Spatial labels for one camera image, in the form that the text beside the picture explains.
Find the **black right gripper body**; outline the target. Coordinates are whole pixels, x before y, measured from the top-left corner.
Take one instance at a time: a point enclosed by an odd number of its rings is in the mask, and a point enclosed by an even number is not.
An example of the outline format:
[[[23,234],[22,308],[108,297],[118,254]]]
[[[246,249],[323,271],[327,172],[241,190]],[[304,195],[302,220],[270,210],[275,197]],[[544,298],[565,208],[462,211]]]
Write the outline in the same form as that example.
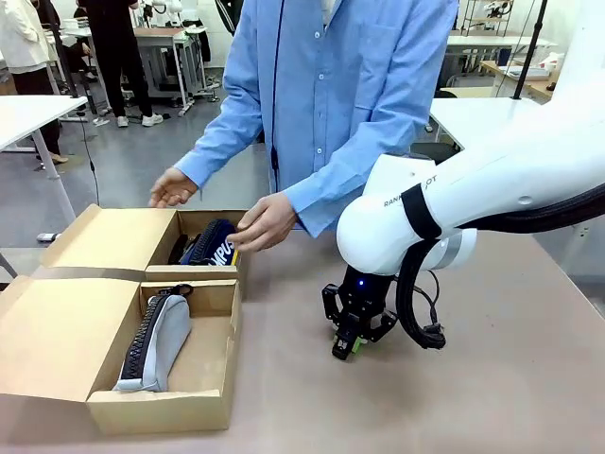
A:
[[[386,298],[393,276],[363,273],[348,266],[338,297],[356,323],[363,326],[368,320],[380,317],[387,310]]]

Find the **person's left hand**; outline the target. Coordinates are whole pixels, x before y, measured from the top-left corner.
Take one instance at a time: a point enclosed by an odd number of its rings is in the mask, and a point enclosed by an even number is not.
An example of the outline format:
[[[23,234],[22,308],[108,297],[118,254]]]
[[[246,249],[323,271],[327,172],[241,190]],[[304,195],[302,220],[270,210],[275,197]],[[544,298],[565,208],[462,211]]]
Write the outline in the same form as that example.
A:
[[[227,240],[242,253],[269,249],[286,239],[297,222],[297,216],[283,192],[260,199],[237,225]]]

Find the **person's right hand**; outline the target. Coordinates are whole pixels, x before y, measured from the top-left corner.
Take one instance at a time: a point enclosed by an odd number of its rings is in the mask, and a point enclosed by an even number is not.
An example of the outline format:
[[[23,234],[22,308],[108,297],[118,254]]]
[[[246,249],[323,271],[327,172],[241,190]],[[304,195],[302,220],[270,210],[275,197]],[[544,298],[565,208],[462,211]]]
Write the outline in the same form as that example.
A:
[[[166,208],[185,204],[198,189],[199,187],[179,169],[170,167],[152,186],[148,206]]]

